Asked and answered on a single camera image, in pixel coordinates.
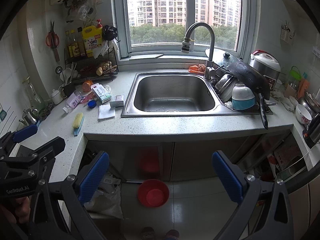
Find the person left hand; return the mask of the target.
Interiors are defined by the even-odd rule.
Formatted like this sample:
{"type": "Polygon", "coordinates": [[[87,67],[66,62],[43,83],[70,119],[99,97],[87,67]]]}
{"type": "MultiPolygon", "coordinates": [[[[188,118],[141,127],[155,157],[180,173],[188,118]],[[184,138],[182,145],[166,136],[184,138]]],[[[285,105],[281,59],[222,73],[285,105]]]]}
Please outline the person left hand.
{"type": "Polygon", "coordinates": [[[16,209],[13,213],[7,210],[3,205],[1,205],[1,210],[3,211],[5,217],[11,224],[16,224],[17,220],[21,224],[28,222],[30,216],[29,197],[18,198],[16,199],[16,203],[16,209]]]}

